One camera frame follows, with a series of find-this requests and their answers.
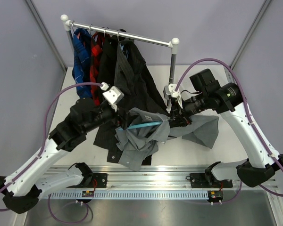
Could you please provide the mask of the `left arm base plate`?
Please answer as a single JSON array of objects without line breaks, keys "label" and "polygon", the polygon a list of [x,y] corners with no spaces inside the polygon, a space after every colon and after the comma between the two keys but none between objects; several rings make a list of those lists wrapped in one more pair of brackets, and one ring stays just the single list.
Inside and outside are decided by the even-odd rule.
[{"label": "left arm base plate", "polygon": [[92,180],[87,185],[75,185],[69,186],[68,188],[106,188],[108,181],[108,174],[107,173],[94,173]]}]

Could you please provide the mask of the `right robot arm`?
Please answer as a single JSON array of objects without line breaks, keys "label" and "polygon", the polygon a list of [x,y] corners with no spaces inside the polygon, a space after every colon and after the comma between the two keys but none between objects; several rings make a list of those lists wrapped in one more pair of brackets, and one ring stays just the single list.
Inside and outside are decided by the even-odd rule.
[{"label": "right robot arm", "polygon": [[205,169],[206,184],[216,186],[223,180],[239,179],[249,187],[256,187],[273,177],[283,167],[283,154],[272,146],[266,150],[269,141],[259,128],[253,128],[254,122],[245,110],[247,104],[238,85],[220,86],[209,69],[191,76],[190,80],[198,94],[187,100],[182,100],[176,84],[165,86],[164,94],[171,99],[171,124],[191,125],[191,116],[207,109],[216,111],[230,125],[248,156],[241,163],[213,163]]}]

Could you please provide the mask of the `teal hanger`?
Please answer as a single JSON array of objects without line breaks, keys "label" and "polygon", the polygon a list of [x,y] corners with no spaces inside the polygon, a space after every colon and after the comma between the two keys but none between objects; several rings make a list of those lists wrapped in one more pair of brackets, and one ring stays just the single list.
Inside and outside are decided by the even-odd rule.
[{"label": "teal hanger", "polygon": [[116,131],[124,131],[124,130],[129,130],[129,129],[139,129],[139,128],[145,128],[145,127],[154,127],[154,126],[159,126],[165,121],[174,121],[174,119],[167,119],[167,120],[161,120],[161,121],[154,121],[154,122],[146,122],[146,123],[141,123],[141,124],[135,124],[127,127],[126,129],[123,129],[121,127],[117,128]]}]

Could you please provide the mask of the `grey shirt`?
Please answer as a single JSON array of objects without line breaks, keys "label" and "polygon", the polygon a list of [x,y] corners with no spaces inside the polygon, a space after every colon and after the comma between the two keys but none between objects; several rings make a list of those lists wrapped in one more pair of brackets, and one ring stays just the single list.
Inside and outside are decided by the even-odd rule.
[{"label": "grey shirt", "polygon": [[[129,112],[130,115],[135,116],[131,125],[169,119],[164,114],[150,113],[138,108],[133,108]],[[169,121],[165,121],[154,127],[124,131],[116,131],[116,128],[117,147],[122,151],[121,165],[139,171],[143,160],[158,151],[158,143],[164,144],[166,141],[178,137],[210,149],[213,148],[219,135],[219,117],[195,115],[189,116],[189,118],[192,120],[192,124],[185,127],[172,128]]]}]

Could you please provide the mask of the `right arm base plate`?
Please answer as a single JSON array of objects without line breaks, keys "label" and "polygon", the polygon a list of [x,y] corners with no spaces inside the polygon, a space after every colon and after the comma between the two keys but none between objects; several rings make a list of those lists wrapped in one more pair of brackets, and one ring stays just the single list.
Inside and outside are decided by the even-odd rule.
[{"label": "right arm base plate", "polygon": [[190,173],[185,179],[191,183],[192,188],[233,188],[231,180],[209,182],[205,178],[205,173]]}]

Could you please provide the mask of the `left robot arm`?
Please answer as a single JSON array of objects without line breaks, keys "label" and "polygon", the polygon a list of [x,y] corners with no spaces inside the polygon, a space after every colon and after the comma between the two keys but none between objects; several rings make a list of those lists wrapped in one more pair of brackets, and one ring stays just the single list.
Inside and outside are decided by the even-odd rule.
[{"label": "left robot arm", "polygon": [[70,186],[88,187],[93,172],[84,162],[76,163],[55,176],[42,175],[58,160],[71,153],[87,139],[87,133],[112,122],[126,129],[129,111],[108,101],[96,106],[91,98],[81,98],[70,113],[45,139],[41,148],[16,172],[0,176],[0,194],[6,211],[22,214],[32,209],[44,196]]}]

